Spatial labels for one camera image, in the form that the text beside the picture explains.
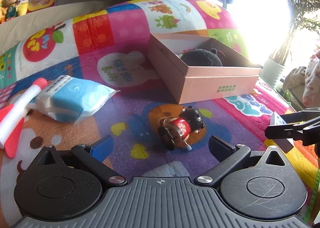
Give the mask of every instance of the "cotton pad package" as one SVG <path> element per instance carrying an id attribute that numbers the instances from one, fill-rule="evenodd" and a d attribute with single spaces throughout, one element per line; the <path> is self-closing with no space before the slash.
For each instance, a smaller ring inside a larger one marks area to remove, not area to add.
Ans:
<path id="1" fill-rule="evenodd" d="M 99 83 L 61 75 L 35 97 L 36 109 L 62 122 L 79 122 L 97 112 L 116 90 Z"/>

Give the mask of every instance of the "beige cushion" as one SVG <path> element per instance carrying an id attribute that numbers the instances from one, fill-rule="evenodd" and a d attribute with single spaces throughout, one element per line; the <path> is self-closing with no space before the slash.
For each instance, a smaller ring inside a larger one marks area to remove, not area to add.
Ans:
<path id="1" fill-rule="evenodd" d="M 108 7 L 106 2 L 78 2 L 34 11 L 0 24 L 0 54 L 38 31 Z"/>

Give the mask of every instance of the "metal screw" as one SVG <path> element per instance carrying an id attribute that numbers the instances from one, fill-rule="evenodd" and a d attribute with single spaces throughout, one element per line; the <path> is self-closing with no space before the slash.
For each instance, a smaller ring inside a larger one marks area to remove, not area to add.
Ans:
<path id="1" fill-rule="evenodd" d="M 208 175 L 201 175 L 197 177 L 197 181 L 202 184 L 209 184 L 213 181 L 213 179 Z"/>
<path id="2" fill-rule="evenodd" d="M 111 178 L 109 178 L 109 182 L 112 184 L 121 184 L 125 181 L 124 177 L 119 175 L 114 175 Z"/>

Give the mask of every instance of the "cardboard tag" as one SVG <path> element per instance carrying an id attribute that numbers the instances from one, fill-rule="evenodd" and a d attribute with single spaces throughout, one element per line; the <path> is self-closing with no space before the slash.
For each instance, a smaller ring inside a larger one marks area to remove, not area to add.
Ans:
<path id="1" fill-rule="evenodd" d="M 276 112 L 270 117 L 270 125 L 285 125 L 287 124 L 284 119 L 281 118 Z M 278 145 L 280 149 L 283 150 L 284 153 L 288 153 L 293 149 L 294 143 L 293 139 L 273 139 L 273 141 Z"/>

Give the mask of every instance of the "open box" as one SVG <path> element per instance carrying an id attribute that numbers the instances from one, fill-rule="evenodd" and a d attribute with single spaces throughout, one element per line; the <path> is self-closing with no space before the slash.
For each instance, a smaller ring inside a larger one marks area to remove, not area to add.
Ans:
<path id="1" fill-rule="evenodd" d="M 187 66 L 176 56 L 193 48 L 222 51 L 228 66 Z M 151 34 L 148 59 L 179 104 L 248 94 L 261 72 L 218 40 L 196 35 Z"/>

